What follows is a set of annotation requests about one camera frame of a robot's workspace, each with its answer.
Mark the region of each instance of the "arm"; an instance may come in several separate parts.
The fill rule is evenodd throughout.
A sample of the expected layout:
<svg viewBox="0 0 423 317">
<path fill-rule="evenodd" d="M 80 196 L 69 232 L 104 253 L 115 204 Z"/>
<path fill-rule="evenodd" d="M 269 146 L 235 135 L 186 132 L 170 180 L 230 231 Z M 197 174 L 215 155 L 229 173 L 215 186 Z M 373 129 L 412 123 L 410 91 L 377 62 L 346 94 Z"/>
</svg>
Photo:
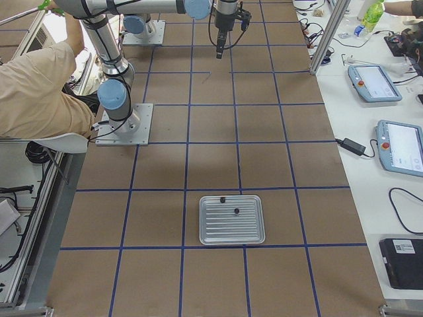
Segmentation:
<svg viewBox="0 0 423 317">
<path fill-rule="evenodd" d="M 413 15 L 412 1 L 385 2 L 385 12 L 391 15 Z"/>
<path fill-rule="evenodd" d="M 52 1 L 52 3 L 46 7 L 46 10 L 48 11 L 56 8 L 59 8 L 59 6 L 56 5 L 54 1 Z M 73 55 L 77 57 L 77 55 L 81 53 L 85 47 L 81 24 L 77 19 L 73 18 L 67 13 L 65 14 L 65 21 L 67 34 L 67 39 L 65 42 L 69 44 L 73 50 Z"/>
</svg>

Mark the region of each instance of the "white table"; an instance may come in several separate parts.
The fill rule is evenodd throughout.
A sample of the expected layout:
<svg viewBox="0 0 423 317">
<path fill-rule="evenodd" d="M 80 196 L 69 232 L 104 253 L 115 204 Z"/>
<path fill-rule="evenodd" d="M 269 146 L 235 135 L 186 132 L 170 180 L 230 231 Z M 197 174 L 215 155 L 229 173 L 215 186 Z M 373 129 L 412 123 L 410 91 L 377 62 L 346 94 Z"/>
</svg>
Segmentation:
<svg viewBox="0 0 423 317">
<path fill-rule="evenodd" d="M 350 14 L 344 16 L 336 32 L 335 37 L 345 44 L 359 46 L 363 43 L 362 39 L 354 36 L 341 40 L 337 35 L 342 32 L 353 32 L 354 27 L 359 24 L 356 15 L 363 2 L 351 1 Z M 306 3 L 308 4 L 308 1 L 294 2 L 297 7 L 306 7 Z M 317 22 L 325 27 L 330 9 L 327 5 L 322 9 L 325 11 L 324 17 L 312 17 L 312 14 L 308 13 L 307 17 L 298 15 L 298 19 L 308 18 L 309 22 Z M 408 27 L 402 24 L 404 19 L 411 17 L 384 14 L 374 32 L 378 30 L 400 32 Z M 316 26 L 310 27 L 311 32 L 318 30 Z M 341 54 L 353 55 L 355 59 L 382 65 L 404 61 L 403 57 L 393 57 L 383 40 L 386 35 L 387 32 L 373 35 L 362 48 L 345 47 L 333 40 L 330 46 L 334 48 L 335 53 L 330 57 L 331 62 L 320 66 L 317 71 L 317 80 L 334 136 L 338 139 L 347 137 L 365 145 L 368 155 L 371 154 L 369 141 L 375 139 L 375 126 L 379 120 L 423 126 L 423 105 L 416 98 L 417 94 L 423 93 L 422 77 L 397 86 L 403 96 L 400 102 L 371 104 L 360 99 L 348 78 L 348 65 L 342 64 Z M 402 77 L 391 73 L 390 75 L 393 81 L 400 81 L 415 74 L 406 74 Z M 375 158 L 366 159 L 342 148 L 339 148 L 339 151 L 383 296 L 393 300 L 423 300 L 423 291 L 397 290 L 390 286 L 379 249 L 379 241 L 384 238 L 422 238 L 409 234 L 402 228 L 389 202 L 388 191 L 392 187 L 400 187 L 423 197 L 423 178 L 387 172 L 382 168 L 377 154 Z M 404 223 L 411 230 L 423 231 L 423 205 L 402 194 L 393 194 L 393 197 Z"/>
</svg>

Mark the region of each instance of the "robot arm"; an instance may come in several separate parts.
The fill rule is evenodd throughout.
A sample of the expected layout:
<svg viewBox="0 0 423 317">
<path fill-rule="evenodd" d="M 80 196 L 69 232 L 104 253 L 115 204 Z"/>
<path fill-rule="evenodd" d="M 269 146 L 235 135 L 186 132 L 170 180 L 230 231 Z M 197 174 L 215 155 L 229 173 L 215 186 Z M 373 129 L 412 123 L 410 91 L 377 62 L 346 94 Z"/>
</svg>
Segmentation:
<svg viewBox="0 0 423 317">
<path fill-rule="evenodd" d="M 201 19 L 207 17 L 211 12 L 211 1 L 55 0 L 56 4 L 65 12 L 82 20 L 97 55 L 102 61 L 102 71 L 108 80 L 100 85 L 98 98 L 108 114 L 112 130 L 110 133 L 114 133 L 122 139 L 127 139 L 137 133 L 141 116 L 136 108 L 141 105 L 135 105 L 135 107 L 131 105 L 130 89 L 135 71 L 120 51 L 106 14 L 186 13 L 192 18 Z M 249 25 L 250 13 L 242 9 L 242 3 L 241 7 L 238 7 L 238 0 L 217 0 L 215 19 L 215 25 L 219 29 L 217 45 L 215 45 L 217 58 L 221 58 L 223 50 L 226 49 L 227 33 L 232 30 L 236 19 L 242 21 L 241 29 L 244 32 Z"/>
</svg>

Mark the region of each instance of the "black case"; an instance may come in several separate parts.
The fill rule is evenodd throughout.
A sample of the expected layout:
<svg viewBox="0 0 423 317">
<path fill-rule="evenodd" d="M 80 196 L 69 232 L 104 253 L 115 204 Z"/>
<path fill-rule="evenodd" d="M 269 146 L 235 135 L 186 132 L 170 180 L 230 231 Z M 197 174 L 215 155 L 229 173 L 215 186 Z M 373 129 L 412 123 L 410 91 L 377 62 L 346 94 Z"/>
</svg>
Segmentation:
<svg viewBox="0 0 423 317">
<path fill-rule="evenodd" d="M 415 253 L 398 253 L 393 240 L 411 241 Z M 394 289 L 423 289 L 423 239 L 385 239 L 379 246 Z"/>
</svg>

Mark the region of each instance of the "tiled floor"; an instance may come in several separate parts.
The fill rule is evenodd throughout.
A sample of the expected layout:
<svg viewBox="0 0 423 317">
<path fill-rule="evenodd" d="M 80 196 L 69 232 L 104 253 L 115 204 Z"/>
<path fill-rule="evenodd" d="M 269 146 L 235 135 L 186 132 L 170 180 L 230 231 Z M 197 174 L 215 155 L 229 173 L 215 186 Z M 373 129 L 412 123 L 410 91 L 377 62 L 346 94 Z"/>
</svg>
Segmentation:
<svg viewBox="0 0 423 317">
<path fill-rule="evenodd" d="M 293 5 L 245 8 L 251 26 L 222 60 L 207 20 L 180 15 L 161 15 L 163 47 L 125 49 L 133 101 L 155 104 L 150 144 L 89 147 L 48 296 L 55 316 L 378 316 Z M 231 194 L 261 198 L 266 241 L 202 246 L 200 198 Z"/>
<path fill-rule="evenodd" d="M 17 15 L 21 12 L 35 8 L 41 4 L 41 0 L 1 0 L 0 20 Z M 3 63 L 10 61 L 19 44 L 28 34 L 36 13 L 20 18 L 13 22 L 0 26 L 0 57 Z"/>
</svg>

